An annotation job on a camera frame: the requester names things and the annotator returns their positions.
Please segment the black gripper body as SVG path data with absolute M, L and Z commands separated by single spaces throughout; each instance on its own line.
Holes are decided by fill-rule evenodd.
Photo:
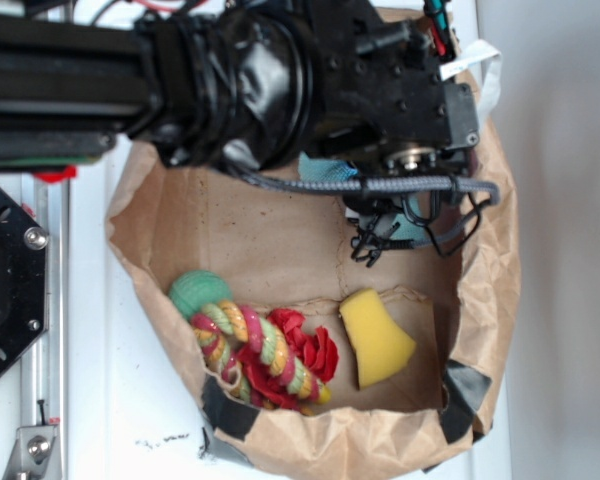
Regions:
M 368 1 L 311 1 L 324 117 L 307 155 L 367 175 L 467 175 L 480 140 L 474 96 L 444 77 L 456 57 L 443 1 L 384 20 Z

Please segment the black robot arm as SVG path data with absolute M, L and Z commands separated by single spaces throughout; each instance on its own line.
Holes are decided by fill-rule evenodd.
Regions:
M 169 167 L 462 170 L 479 141 L 444 6 L 431 33 L 367 1 L 239 1 L 129 30 L 0 15 L 0 172 L 59 172 L 150 143 Z

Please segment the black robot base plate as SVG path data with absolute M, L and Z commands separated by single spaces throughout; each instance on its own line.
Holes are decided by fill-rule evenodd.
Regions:
M 47 232 L 0 187 L 0 377 L 46 330 Z

